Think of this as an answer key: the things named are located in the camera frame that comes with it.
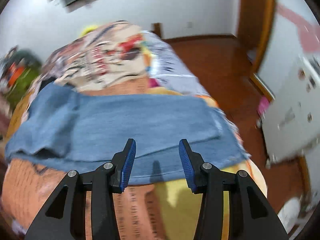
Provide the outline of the blue denim jeans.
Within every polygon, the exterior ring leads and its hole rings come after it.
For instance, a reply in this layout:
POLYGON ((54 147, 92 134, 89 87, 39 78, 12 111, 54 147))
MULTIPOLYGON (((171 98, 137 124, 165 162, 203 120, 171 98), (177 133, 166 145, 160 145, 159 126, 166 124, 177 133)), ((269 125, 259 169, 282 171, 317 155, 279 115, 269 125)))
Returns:
POLYGON ((218 168, 249 158, 223 111, 194 96, 133 94, 88 96, 53 83, 29 107, 5 147, 5 158, 61 171, 95 170, 136 141, 129 183, 143 185, 184 177, 180 140, 218 168))

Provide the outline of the white suitcase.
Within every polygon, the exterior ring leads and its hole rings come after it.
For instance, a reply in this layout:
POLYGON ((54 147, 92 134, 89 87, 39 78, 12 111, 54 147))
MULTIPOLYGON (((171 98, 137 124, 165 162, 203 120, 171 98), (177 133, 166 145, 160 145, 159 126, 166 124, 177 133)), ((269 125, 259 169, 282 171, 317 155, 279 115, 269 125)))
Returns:
POLYGON ((266 168, 304 156, 319 144, 319 55, 296 60, 259 125, 266 168))

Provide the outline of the pink croc slipper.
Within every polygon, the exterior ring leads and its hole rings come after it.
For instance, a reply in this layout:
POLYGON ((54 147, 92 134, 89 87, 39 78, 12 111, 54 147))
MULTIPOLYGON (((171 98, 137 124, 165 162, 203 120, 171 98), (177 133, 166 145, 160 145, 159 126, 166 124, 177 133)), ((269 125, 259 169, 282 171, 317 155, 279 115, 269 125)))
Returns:
POLYGON ((270 105, 270 102, 269 100, 263 96, 260 101, 259 101, 259 104, 258 104, 258 107, 257 107, 257 113, 260 117, 263 116, 263 114, 266 112, 266 110, 268 109, 270 105))

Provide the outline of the green storage box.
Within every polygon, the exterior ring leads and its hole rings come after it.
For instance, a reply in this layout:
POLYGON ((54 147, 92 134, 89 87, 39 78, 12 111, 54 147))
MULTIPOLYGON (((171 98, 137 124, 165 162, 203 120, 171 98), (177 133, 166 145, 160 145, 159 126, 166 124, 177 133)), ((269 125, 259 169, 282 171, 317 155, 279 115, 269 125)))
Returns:
POLYGON ((40 71, 35 68, 25 68, 22 75, 16 80, 12 87, 4 93, 4 97, 14 110, 20 100, 25 96, 31 83, 39 76, 40 71))

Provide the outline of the orange box on pile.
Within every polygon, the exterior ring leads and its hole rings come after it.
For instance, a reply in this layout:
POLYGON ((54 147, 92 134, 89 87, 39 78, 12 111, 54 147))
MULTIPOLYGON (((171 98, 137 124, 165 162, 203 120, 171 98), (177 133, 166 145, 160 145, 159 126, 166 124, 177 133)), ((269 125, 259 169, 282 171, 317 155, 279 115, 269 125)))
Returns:
POLYGON ((15 69, 10 69, 9 81, 8 86, 12 87, 16 80, 22 75, 24 72, 24 67, 18 67, 15 69))

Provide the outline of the yellow foam tube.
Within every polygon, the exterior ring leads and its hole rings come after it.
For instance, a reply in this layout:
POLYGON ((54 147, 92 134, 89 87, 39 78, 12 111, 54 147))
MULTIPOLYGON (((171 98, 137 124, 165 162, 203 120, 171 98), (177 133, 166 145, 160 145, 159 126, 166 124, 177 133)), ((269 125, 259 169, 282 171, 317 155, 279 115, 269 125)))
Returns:
POLYGON ((96 24, 84 27, 84 29, 81 31, 80 37, 87 35, 88 33, 94 31, 97 28, 99 28, 99 25, 96 24))

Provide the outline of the white sliding wardrobe door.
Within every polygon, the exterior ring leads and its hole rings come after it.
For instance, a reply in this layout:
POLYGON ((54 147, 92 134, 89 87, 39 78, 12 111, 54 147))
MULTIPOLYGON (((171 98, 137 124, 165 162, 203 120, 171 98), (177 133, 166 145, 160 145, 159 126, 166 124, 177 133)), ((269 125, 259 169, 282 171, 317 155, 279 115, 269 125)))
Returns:
POLYGON ((275 0, 268 44, 251 80, 273 100, 299 56, 319 53, 319 8, 312 0, 275 0))

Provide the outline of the brown wooden door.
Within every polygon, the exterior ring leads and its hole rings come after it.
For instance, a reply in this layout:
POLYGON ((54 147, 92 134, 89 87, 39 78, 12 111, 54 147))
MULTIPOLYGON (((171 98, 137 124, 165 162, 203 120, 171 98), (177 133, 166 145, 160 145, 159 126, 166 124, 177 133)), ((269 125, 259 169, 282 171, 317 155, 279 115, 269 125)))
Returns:
POLYGON ((248 50, 255 51, 250 70, 258 72, 268 46, 276 0, 240 0, 240 13, 237 37, 248 50))

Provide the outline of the wooden bed post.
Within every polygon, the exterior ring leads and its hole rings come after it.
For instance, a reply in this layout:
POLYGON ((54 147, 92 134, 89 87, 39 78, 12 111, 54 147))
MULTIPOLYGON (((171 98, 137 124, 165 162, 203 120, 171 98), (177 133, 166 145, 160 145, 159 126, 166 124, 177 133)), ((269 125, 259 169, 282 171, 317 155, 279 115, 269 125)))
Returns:
POLYGON ((156 34, 159 38, 162 38, 162 24, 153 23, 151 32, 156 34))

